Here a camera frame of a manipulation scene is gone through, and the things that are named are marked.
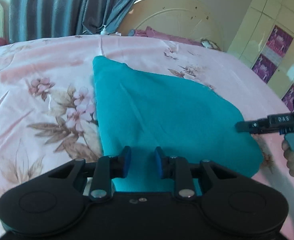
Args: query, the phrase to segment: metal screw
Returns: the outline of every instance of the metal screw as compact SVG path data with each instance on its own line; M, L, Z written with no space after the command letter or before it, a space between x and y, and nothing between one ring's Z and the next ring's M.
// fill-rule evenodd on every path
M185 189L182 189L178 192L178 194L181 196L181 197L192 197L194 196L195 192L191 189L188 189L188 188L185 188Z
M94 198L103 198L107 195L107 192L103 189L95 189L90 194Z

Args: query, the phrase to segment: teal cloth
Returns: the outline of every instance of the teal cloth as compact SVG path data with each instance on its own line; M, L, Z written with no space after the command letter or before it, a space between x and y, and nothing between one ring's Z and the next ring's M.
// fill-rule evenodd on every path
M262 162L249 133L237 133L239 110L194 81L137 71L103 56L95 57L94 85L104 155L132 148L126 179L114 179L118 191L172 191L159 179L154 150L183 156L191 163L209 159L245 176Z

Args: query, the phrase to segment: pink floral bedsheet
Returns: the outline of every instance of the pink floral bedsheet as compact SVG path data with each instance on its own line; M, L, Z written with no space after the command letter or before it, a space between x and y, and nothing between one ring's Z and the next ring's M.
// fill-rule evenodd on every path
M100 35L3 46L0 196L71 159L95 162L102 155L91 82L92 60L98 55L133 69L202 83L233 103L247 120L288 112L268 86L239 60L199 46ZM283 158L282 139L278 134L256 137L265 161L254 179L273 186L287 198L290 214L282 232L294 240L294 178L289 176ZM0 224L0 236L3 233Z

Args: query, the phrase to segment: headboard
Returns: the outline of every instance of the headboard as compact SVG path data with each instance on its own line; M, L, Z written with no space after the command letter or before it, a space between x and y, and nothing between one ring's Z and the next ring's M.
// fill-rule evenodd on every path
M218 24L199 0L138 0L118 28L123 36L131 29L145 29L200 41L208 39L222 50Z

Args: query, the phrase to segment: blue curtain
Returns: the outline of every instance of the blue curtain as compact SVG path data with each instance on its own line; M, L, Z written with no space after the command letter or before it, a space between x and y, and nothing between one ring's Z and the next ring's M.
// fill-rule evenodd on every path
M10 0L9 41L113 33L135 0Z
M102 25L108 33L116 32L119 24L136 0L87 0L84 27L91 34L98 34Z

